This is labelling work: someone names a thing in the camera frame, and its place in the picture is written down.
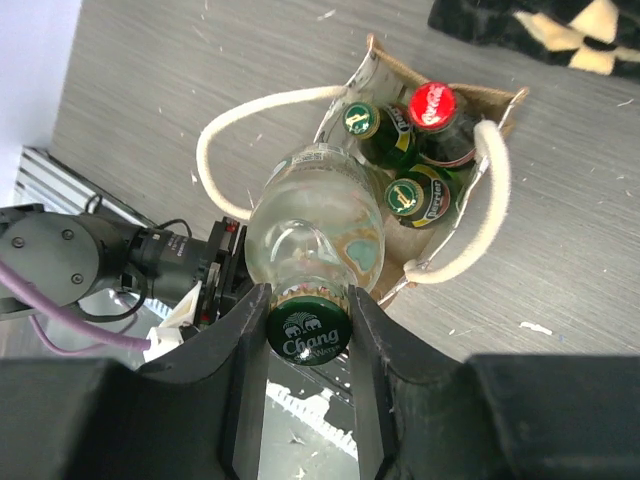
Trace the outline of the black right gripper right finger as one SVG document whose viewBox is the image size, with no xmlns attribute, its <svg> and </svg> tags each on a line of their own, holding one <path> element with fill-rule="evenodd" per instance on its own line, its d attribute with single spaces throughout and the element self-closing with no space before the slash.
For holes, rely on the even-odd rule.
<svg viewBox="0 0 640 480">
<path fill-rule="evenodd" d="M 363 479 L 635 479 L 635 355 L 456 361 L 348 293 Z"/>
</svg>

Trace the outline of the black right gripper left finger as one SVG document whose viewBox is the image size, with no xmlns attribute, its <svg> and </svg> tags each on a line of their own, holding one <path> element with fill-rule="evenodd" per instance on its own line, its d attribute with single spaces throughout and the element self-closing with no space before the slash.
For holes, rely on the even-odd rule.
<svg viewBox="0 0 640 480">
<path fill-rule="evenodd" d="M 110 359 L 1 363 L 5 479 L 254 479 L 271 289 L 138 370 Z"/>
</svg>

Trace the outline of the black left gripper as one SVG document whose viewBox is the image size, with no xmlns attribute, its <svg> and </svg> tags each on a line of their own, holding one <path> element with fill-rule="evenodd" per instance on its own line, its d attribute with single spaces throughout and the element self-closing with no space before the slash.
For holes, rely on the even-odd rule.
<svg viewBox="0 0 640 480">
<path fill-rule="evenodd" d="M 253 287 L 244 252 L 246 233 L 246 225 L 227 216 L 214 223 L 200 262 L 198 327 L 224 317 Z"/>
</svg>

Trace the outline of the clear bottle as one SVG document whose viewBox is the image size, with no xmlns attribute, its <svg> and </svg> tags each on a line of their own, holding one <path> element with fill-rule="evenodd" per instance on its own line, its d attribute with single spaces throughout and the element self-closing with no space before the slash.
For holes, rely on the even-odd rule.
<svg viewBox="0 0 640 480">
<path fill-rule="evenodd" d="M 272 297 L 267 339 L 282 359 L 322 365 L 347 347 L 348 290 L 371 291 L 385 256 L 375 172 L 326 143 L 285 157 L 253 210 L 245 238 L 251 280 Z"/>
</svg>

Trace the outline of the brown canvas bag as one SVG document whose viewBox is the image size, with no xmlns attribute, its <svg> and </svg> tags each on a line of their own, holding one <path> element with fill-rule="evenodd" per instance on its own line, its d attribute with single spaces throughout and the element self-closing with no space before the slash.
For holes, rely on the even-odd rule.
<svg viewBox="0 0 640 480">
<path fill-rule="evenodd" d="M 367 38 L 364 60 L 345 85 L 308 88 L 268 95 L 237 106 L 213 119 L 201 132 L 195 151 L 200 182 L 207 195 L 225 214 L 248 220 L 251 210 L 229 201 L 219 190 L 209 164 L 214 137 L 231 124 L 271 108 L 328 99 L 331 105 L 315 134 L 315 141 L 337 145 L 348 141 L 342 127 L 344 108 L 357 100 L 406 102 L 413 91 L 427 83 L 414 71 L 387 53 L 374 36 Z M 506 138 L 514 128 L 513 112 L 529 93 L 453 83 L 451 89 L 478 114 L 481 122 L 474 130 L 475 149 L 469 167 L 451 172 L 451 193 L 443 198 L 448 210 L 434 223 L 412 223 L 390 218 L 385 222 L 386 258 L 372 296 L 387 307 L 396 295 L 411 285 L 435 285 L 451 280 L 476 263 L 489 249 L 506 217 L 511 194 L 511 165 Z M 488 203 L 476 234 L 464 249 L 438 268 L 432 263 L 455 235 L 477 185 L 489 187 Z"/>
</svg>

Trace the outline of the green bottle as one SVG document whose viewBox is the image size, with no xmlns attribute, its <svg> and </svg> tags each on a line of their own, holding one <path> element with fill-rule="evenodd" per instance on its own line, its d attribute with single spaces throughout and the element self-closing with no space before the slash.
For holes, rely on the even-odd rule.
<svg viewBox="0 0 640 480">
<path fill-rule="evenodd" d="M 416 164 L 396 175 L 385 190 L 384 201 L 402 226 L 429 229 L 453 218 L 462 185 L 455 172 Z"/>
<path fill-rule="evenodd" d="M 394 171 L 415 164 L 416 136 L 403 105 L 353 102 L 343 110 L 342 125 L 371 164 Z"/>
</svg>

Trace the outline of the cola glass bottle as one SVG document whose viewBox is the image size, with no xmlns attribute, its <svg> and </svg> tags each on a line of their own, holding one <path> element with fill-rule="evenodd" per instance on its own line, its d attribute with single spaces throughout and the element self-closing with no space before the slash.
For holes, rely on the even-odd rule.
<svg viewBox="0 0 640 480">
<path fill-rule="evenodd" d="M 408 103 L 421 161 L 447 170 L 470 168 L 475 158 L 474 127 L 481 116 L 449 85 L 431 81 Z"/>
</svg>

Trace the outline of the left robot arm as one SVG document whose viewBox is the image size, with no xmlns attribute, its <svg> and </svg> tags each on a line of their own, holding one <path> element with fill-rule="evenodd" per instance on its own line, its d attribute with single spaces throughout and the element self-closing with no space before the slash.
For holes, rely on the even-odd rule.
<svg viewBox="0 0 640 480">
<path fill-rule="evenodd" d="M 137 295 L 125 312 L 132 315 L 147 300 L 175 308 L 195 286 L 201 288 L 196 326 L 215 322 L 253 286 L 245 237 L 245 226 L 228 217 L 215 222 L 207 240 L 198 240 L 167 224 L 144 227 L 97 214 L 53 213 L 41 204 L 1 211 L 2 260 L 57 305 L 93 323 L 122 318 L 81 309 L 82 299 L 102 290 Z"/>
</svg>

